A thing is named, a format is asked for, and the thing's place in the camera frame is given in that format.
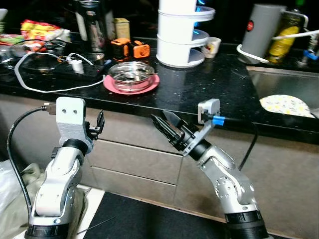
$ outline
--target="stainless steel sink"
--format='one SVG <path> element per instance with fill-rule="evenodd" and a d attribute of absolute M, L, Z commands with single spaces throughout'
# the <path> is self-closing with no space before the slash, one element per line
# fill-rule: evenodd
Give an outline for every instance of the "stainless steel sink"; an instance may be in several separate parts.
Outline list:
<path fill-rule="evenodd" d="M 259 99 L 271 95 L 290 95 L 309 108 L 319 108 L 319 73 L 247 66 Z"/>

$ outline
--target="black granite countertop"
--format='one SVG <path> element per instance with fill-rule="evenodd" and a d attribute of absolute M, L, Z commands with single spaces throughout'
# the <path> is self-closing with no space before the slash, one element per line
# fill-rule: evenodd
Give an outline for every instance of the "black granite countertop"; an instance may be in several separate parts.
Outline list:
<path fill-rule="evenodd" d="M 236 54 L 221 50 L 215 59 L 206 59 L 189 69 L 164 66 L 155 54 L 156 50 L 152 49 L 151 56 L 144 61 L 155 68 L 160 84 L 144 94 L 118 95 L 102 84 L 69 92 L 37 93 L 21 87 L 14 74 L 0 74 L 0 93 L 44 101 L 54 101 L 59 96 L 80 97 L 88 107 L 144 117 L 169 110 L 193 123 L 197 123 L 199 102 L 219 98 L 223 116 L 253 121 L 261 135 L 319 144 L 319 119 L 271 113 L 261 107 L 246 66 L 237 60 Z M 23 78 L 28 86 L 42 90 L 87 84 L 55 79 L 50 73 L 25 73 Z M 249 131 L 231 126 L 228 129 Z"/>

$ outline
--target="stacked white containers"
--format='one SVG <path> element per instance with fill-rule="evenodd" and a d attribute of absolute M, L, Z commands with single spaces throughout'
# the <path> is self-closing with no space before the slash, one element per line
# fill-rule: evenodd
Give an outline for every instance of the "stacked white containers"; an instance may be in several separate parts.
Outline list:
<path fill-rule="evenodd" d="M 195 49 L 205 45 L 209 35 L 194 29 L 196 22 L 212 20 L 215 10 L 196 6 L 196 0 L 160 0 L 157 59 L 167 66 L 193 67 L 205 56 Z"/>

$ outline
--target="patterned plate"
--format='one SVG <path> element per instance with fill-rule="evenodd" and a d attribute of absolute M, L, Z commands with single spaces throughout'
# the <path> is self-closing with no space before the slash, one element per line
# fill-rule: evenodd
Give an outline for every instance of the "patterned plate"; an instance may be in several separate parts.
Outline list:
<path fill-rule="evenodd" d="M 314 118 L 314 116 L 310 114 L 309 107 L 306 103 L 293 96 L 267 96 L 260 100 L 260 104 L 265 110 L 270 112 Z"/>

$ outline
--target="yellow bottle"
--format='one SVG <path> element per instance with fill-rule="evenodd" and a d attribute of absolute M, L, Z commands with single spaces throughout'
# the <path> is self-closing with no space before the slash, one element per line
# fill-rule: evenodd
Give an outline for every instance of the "yellow bottle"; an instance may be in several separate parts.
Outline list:
<path fill-rule="evenodd" d="M 297 9 L 294 9 L 292 12 L 300 13 L 300 11 L 298 11 Z M 284 36 L 284 35 L 299 33 L 300 22 L 301 22 L 301 17 L 297 15 L 285 13 L 283 15 L 283 18 L 276 36 Z M 284 38 L 284 39 L 273 41 L 269 49 L 269 54 L 267 59 L 272 63 L 281 63 L 283 58 L 289 52 L 294 41 L 295 41 L 295 38 Z"/>

